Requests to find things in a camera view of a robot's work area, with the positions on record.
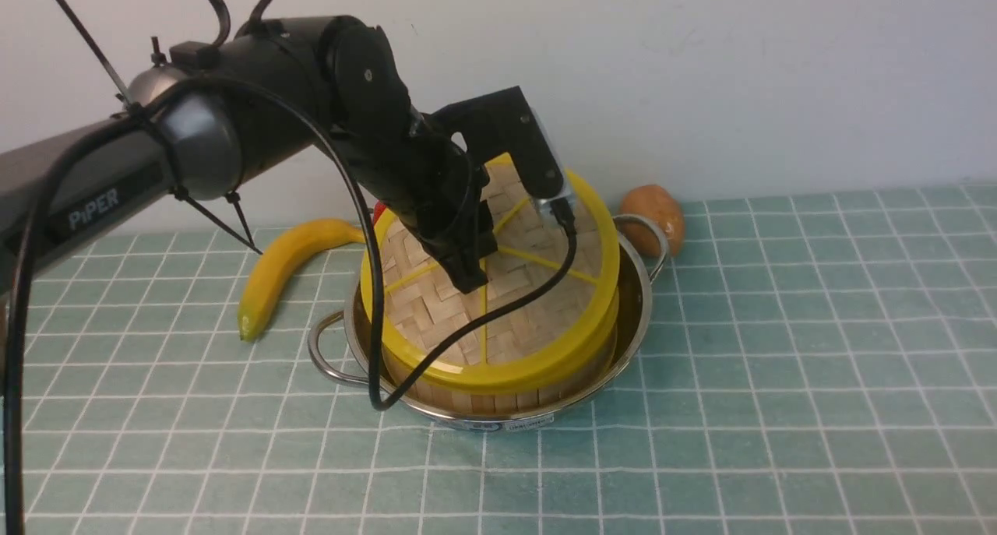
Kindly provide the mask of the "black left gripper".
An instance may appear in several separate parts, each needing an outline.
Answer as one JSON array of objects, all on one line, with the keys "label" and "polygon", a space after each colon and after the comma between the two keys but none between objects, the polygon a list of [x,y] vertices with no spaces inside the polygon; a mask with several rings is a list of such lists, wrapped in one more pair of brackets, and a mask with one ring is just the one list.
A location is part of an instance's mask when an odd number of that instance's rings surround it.
[{"label": "black left gripper", "polygon": [[487,170],[452,136],[473,129],[485,105],[469,99],[420,114],[412,107],[331,101],[333,124],[351,136],[351,175],[398,216],[464,294],[488,282],[480,261],[498,245],[483,198]]}]

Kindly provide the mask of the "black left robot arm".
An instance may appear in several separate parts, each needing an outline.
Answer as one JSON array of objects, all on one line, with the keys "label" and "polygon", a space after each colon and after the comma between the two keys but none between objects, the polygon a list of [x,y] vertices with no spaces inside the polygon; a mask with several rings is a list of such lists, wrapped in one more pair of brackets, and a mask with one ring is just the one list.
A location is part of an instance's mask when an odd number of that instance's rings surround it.
[{"label": "black left robot arm", "polygon": [[452,110],[412,104],[383,28],[352,16],[278,18],[213,46],[185,42],[131,87],[121,112],[2,154],[2,294],[10,293],[28,213],[54,162],[78,153],[42,218],[33,273],[58,264],[164,195],[205,202],[309,147],[332,143],[347,180],[391,209],[469,291],[496,249],[483,163],[451,137]]}]

